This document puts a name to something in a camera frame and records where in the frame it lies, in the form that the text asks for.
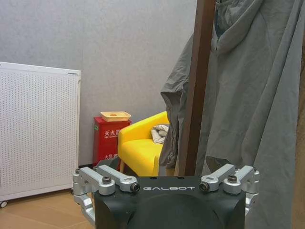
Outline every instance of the wooden floor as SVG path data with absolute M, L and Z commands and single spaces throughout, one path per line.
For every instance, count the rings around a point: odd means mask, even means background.
M 93 229 L 69 190 L 20 198 L 0 209 L 1 229 Z

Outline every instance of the red fire extinguisher box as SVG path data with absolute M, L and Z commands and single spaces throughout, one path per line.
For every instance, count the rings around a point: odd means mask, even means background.
M 94 118 L 93 166 L 100 160 L 111 159 L 118 155 L 119 131 L 130 123 L 130 120 L 106 122 L 102 117 Z

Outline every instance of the gray hoodie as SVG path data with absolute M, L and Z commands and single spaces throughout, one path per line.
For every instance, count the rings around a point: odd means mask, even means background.
M 216 16 L 196 174 L 206 156 L 255 165 L 259 201 L 248 229 L 291 228 L 303 0 L 226 0 Z M 170 128 L 160 164 L 173 167 L 183 127 L 192 54 L 188 41 L 162 89 Z

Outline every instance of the yellow armchair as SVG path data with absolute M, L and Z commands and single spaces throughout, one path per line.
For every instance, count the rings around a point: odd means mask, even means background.
M 167 113 L 162 112 L 125 127 L 119 132 L 118 155 L 121 172 L 127 164 L 137 175 L 157 176 L 162 144 L 152 140 L 151 129 L 155 125 L 168 124 Z

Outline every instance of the gray wall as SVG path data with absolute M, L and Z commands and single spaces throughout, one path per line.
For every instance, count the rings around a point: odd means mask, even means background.
M 80 164 L 93 117 L 134 122 L 165 109 L 160 89 L 193 31 L 196 0 L 0 0 L 0 61 L 82 70 Z

